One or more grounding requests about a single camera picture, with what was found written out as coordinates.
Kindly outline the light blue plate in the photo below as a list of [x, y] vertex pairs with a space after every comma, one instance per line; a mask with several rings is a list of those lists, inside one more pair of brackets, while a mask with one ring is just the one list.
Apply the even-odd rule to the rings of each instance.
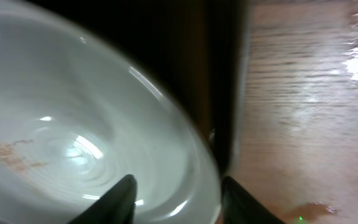
[[68, 223], [125, 175], [133, 223], [214, 223], [218, 170], [180, 105], [68, 20], [0, 1], [0, 223]]

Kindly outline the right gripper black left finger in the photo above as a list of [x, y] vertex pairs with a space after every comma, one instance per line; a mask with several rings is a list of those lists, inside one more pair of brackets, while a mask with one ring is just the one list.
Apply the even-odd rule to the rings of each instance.
[[125, 175], [92, 206], [68, 224], [131, 224], [134, 219], [137, 181]]

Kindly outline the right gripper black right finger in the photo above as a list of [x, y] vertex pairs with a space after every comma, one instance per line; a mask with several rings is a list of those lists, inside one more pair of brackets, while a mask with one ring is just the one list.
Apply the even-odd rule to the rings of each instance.
[[224, 224], [284, 224], [232, 177], [221, 182]]

